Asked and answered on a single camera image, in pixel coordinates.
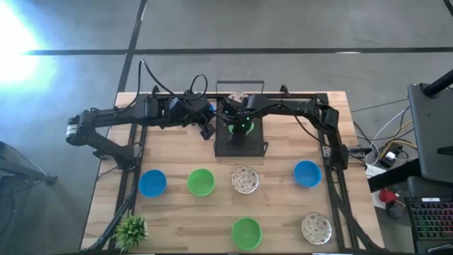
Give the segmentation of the black computer desk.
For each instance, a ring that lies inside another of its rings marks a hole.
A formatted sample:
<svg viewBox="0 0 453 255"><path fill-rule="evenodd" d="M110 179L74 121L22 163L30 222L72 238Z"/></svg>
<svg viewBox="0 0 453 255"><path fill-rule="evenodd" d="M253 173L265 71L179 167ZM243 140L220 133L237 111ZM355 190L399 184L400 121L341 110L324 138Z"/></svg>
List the black computer desk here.
<svg viewBox="0 0 453 255"><path fill-rule="evenodd" d="M413 161L369 178L368 181L373 192L406 181L409 195L405 198L453 198L453 184L423 178ZM412 239L414 250L419 255L453 255L453 241L416 241L413 234Z"/></svg>

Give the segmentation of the green plastic mini bowl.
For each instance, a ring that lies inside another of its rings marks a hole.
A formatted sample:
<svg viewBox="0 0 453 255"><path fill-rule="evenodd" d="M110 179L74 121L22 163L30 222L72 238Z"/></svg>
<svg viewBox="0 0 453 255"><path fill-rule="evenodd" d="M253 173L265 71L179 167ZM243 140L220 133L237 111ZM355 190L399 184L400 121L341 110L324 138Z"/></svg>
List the green plastic mini bowl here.
<svg viewBox="0 0 453 255"><path fill-rule="evenodd" d="M254 122L251 121L251 125L250 125L249 129L247 129L247 131L246 131L246 135L249 135L253 131L254 127L255 127ZM234 128L233 125L228 125L227 126L227 129L228 129L230 134L233 134L233 128Z"/></svg>
<svg viewBox="0 0 453 255"><path fill-rule="evenodd" d="M256 249L261 243L263 232L258 221L252 217L242 217L235 221L231 229L231 239L245 251Z"/></svg>
<svg viewBox="0 0 453 255"><path fill-rule="evenodd" d="M196 169L189 175L187 187L194 196L208 196L215 187L214 175L208 169Z"/></svg>

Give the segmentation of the backlit computer keyboard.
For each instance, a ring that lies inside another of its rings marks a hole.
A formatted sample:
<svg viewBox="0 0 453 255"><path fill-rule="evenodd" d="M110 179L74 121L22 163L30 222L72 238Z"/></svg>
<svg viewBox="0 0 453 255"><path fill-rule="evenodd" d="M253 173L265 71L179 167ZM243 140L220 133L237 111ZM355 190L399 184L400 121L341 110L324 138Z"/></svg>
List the backlit computer keyboard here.
<svg viewBox="0 0 453 255"><path fill-rule="evenodd" d="M453 241L453 198L405 198L416 241Z"/></svg>

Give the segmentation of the black pole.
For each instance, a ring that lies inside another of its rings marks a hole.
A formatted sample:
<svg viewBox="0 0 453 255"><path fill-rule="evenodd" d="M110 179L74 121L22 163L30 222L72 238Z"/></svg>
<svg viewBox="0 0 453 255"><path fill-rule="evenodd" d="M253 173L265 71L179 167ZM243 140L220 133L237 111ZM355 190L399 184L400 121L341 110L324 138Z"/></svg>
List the black pole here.
<svg viewBox="0 0 453 255"><path fill-rule="evenodd" d="M435 98L437 97L439 92L443 91L452 84L453 84L453 69L448 71L439 79L435 80L433 83L428 85L425 84L422 87L422 92L430 98Z"/></svg>

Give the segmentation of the small red item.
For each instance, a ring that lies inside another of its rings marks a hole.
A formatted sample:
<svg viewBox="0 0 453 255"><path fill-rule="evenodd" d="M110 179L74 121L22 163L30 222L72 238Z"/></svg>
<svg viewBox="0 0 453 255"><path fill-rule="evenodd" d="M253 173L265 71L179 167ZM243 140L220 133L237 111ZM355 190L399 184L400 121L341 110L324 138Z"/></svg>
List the small red item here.
<svg viewBox="0 0 453 255"><path fill-rule="evenodd" d="M381 189L379 191L379 200L383 203L390 203L395 200L398 200L398 196L387 189Z"/></svg>

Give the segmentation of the small black device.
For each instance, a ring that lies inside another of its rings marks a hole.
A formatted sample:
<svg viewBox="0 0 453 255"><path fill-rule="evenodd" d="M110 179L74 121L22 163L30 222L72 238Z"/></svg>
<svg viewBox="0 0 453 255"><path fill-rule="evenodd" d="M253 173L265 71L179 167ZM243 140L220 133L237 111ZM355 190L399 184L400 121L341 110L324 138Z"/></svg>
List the small black device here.
<svg viewBox="0 0 453 255"><path fill-rule="evenodd" d="M370 147L349 147L348 151L349 151L349 154L354 157L365 157L370 152L372 152L372 148L370 148Z"/></svg>

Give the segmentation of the black stand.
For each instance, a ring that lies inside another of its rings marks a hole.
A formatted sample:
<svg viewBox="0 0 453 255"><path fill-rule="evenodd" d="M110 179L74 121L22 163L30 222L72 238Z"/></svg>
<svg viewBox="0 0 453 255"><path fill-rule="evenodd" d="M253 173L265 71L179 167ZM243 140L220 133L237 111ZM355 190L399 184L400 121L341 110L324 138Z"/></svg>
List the black stand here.
<svg viewBox="0 0 453 255"><path fill-rule="evenodd" d="M18 236L25 208L38 184L54 185L57 177L47 174L17 149L0 141L0 255L6 255Z"/></svg>

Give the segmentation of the small green artificial plant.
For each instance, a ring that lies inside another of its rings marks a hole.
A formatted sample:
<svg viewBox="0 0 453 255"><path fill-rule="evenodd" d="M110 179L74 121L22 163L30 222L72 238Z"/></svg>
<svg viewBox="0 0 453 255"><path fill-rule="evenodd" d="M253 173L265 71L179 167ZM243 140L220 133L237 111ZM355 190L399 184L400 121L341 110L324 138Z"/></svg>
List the small green artificial plant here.
<svg viewBox="0 0 453 255"><path fill-rule="evenodd" d="M115 247L123 254L138 247L141 242L148 238L145 217L133 215L131 210L127 211L120 224L115 228L113 237L115 238Z"/></svg>

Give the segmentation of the black power adapter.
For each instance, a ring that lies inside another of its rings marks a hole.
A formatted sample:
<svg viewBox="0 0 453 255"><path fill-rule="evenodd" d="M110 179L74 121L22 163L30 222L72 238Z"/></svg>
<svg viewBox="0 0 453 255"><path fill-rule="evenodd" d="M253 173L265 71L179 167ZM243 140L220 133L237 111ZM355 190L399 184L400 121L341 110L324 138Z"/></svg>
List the black power adapter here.
<svg viewBox="0 0 453 255"><path fill-rule="evenodd" d="M378 163L384 168L392 167L395 164L396 160L398 159L400 153L402 153L402 149L403 145L398 143L387 146L385 149L383 149L383 152L380 154L378 158ZM388 152L393 152L396 155L395 160L388 160L386 158L386 154Z"/></svg>

